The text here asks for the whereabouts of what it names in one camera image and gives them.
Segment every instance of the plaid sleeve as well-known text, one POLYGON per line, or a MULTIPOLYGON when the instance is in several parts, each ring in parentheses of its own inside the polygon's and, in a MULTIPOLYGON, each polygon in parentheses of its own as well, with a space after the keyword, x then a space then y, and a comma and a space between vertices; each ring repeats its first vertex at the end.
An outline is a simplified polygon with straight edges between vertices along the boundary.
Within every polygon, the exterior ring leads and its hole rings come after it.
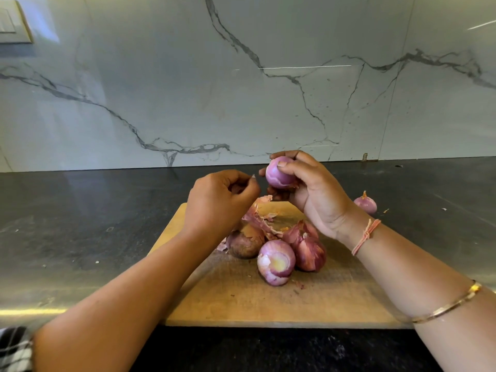
POLYGON ((32 372, 32 346, 24 326, 0 329, 0 372, 32 372))

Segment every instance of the gold bracelet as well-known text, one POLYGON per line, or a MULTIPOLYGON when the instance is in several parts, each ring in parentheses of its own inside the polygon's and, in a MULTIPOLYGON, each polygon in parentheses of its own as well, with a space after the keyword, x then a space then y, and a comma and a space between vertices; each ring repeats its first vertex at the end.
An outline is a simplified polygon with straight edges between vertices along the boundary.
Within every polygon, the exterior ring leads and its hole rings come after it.
POLYGON ((419 316, 419 317, 414 317, 412 319, 412 322, 414 324, 422 324, 427 321, 431 321, 434 319, 437 319, 438 317, 442 316, 443 314, 446 314, 448 312, 451 312, 452 310, 458 308, 462 304, 472 300, 474 296, 481 290, 482 285, 476 281, 472 281, 472 287, 468 290, 467 294, 463 295, 460 299, 455 300, 454 302, 448 304, 447 306, 443 306, 436 311, 432 312, 431 314, 428 314, 427 316, 419 316))

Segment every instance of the forearm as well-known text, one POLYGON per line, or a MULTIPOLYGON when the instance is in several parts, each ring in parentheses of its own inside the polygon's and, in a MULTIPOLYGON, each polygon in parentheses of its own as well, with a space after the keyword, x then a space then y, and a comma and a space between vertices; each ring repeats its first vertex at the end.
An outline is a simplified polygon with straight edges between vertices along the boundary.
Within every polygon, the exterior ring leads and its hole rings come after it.
MULTIPOLYGON (((370 217, 351 212, 338 239, 349 249, 370 217)), ((379 225, 356 255, 403 313, 432 313, 467 293, 472 280, 385 225, 379 225)), ((415 326, 446 371, 489 371, 496 365, 496 295, 484 288, 473 300, 442 317, 415 326)))
POLYGON ((34 337, 36 370, 129 370, 174 295, 208 256, 198 242, 175 237, 42 327, 34 337))

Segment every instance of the white electrical switch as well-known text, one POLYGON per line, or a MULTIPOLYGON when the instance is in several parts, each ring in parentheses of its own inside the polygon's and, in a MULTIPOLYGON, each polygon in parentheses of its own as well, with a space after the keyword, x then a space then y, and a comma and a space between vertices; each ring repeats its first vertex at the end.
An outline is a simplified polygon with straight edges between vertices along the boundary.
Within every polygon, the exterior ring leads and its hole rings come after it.
POLYGON ((0 0, 0 43, 33 43, 16 0, 0 0))

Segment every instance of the wooden cutting board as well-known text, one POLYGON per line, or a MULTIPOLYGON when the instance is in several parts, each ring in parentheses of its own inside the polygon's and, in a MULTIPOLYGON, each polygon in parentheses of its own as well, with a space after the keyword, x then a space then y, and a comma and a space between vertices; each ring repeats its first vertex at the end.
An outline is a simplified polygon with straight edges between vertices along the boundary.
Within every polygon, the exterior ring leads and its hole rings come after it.
MULTIPOLYGON (((176 235, 186 204, 177 210, 150 253, 176 235)), ((259 206, 278 213, 274 227, 291 226, 304 215, 288 202, 259 206)), ((363 265, 344 245, 321 236, 327 263, 319 273, 295 271, 282 287, 258 275, 257 260, 240 260, 214 250, 182 287, 165 315, 170 326, 301 328, 409 328, 402 315, 363 265)))

